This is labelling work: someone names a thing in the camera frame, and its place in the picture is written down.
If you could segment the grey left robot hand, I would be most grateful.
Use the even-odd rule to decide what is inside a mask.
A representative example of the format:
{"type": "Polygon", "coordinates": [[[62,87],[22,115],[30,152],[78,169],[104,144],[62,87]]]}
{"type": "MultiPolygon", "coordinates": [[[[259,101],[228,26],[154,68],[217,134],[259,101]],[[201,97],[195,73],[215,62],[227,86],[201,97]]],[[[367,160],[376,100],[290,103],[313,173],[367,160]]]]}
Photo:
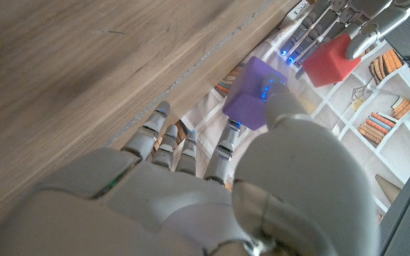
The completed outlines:
{"type": "Polygon", "coordinates": [[[345,34],[347,61],[356,60],[371,44],[393,31],[410,17],[410,0],[319,0],[280,47],[288,65],[311,58],[318,42],[345,34]]]}

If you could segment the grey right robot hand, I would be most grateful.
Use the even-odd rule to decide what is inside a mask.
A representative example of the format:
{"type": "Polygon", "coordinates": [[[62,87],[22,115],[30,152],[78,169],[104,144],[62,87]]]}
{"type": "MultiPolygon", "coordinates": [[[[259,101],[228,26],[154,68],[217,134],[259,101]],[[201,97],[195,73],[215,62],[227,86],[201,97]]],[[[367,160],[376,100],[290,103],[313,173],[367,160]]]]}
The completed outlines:
{"type": "Polygon", "coordinates": [[[0,224],[0,255],[376,255],[376,208],[365,171],[313,122],[286,79],[256,88],[267,132],[224,185],[230,121],[203,178],[196,135],[173,164],[162,102],[119,150],[96,149],[39,181],[0,224]]]}

